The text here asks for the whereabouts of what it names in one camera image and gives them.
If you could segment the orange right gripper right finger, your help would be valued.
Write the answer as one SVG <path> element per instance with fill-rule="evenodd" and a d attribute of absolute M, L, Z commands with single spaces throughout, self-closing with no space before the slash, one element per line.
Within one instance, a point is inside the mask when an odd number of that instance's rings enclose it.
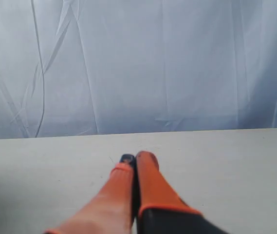
<path fill-rule="evenodd" d="M 153 153 L 139 152 L 136 169 L 140 192 L 137 213 L 139 234 L 226 233 L 180 198 L 161 174 Z"/>

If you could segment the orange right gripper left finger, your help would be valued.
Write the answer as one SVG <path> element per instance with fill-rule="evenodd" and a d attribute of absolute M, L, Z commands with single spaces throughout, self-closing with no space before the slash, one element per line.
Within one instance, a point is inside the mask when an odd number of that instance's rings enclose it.
<path fill-rule="evenodd" d="M 98 194 L 75 215 L 46 234 L 130 234 L 135 157 L 125 154 Z"/>

